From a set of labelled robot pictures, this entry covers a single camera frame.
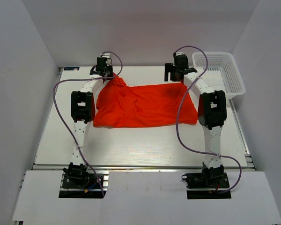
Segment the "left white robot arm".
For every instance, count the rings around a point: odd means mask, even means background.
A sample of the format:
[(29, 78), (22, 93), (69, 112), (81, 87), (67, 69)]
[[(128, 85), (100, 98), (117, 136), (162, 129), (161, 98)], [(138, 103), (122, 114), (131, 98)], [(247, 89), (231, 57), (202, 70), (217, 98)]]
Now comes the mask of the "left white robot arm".
[(102, 53), (97, 58), (97, 63), (91, 68), (89, 79), (79, 91), (71, 93), (71, 117), (74, 121), (74, 143), (71, 163), (85, 165), (82, 159), (84, 146), (88, 136), (89, 127), (95, 117), (95, 94), (108, 77), (113, 77), (112, 59), (110, 53)]

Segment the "orange t shirt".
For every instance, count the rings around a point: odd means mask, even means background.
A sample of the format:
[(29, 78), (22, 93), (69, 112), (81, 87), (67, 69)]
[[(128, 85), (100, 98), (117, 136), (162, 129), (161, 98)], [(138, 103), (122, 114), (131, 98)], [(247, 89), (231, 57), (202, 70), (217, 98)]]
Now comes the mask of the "orange t shirt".
[(197, 110), (182, 83), (128, 86), (117, 77), (100, 91), (93, 125), (97, 128), (151, 128), (196, 124)]

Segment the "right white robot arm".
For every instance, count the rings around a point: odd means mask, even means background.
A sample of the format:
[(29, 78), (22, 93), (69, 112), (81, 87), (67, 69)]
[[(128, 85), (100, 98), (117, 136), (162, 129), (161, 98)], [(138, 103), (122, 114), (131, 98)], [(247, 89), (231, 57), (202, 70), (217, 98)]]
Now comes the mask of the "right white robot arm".
[(182, 82), (199, 99), (198, 121), (203, 128), (205, 151), (203, 167), (215, 169), (222, 166), (221, 132), (227, 118), (225, 92), (214, 90), (201, 77), (195, 68), (189, 67), (184, 53), (173, 54), (174, 62), (166, 63), (164, 80)]

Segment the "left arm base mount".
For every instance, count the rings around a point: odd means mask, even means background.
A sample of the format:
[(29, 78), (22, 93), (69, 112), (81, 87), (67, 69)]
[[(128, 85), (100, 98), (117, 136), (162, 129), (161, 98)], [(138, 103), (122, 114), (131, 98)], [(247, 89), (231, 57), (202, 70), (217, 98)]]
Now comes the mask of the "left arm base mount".
[(94, 174), (86, 165), (70, 163), (67, 168), (63, 168), (59, 198), (103, 199), (107, 185), (105, 174)]

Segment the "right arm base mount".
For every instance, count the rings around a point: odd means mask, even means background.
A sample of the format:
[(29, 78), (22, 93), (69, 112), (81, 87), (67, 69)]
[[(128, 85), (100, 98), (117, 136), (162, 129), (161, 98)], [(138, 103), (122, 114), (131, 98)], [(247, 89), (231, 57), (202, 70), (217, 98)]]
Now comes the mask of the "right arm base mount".
[(186, 182), (188, 200), (230, 199), (229, 180), (224, 167), (203, 168), (198, 173), (185, 173), (181, 179)]

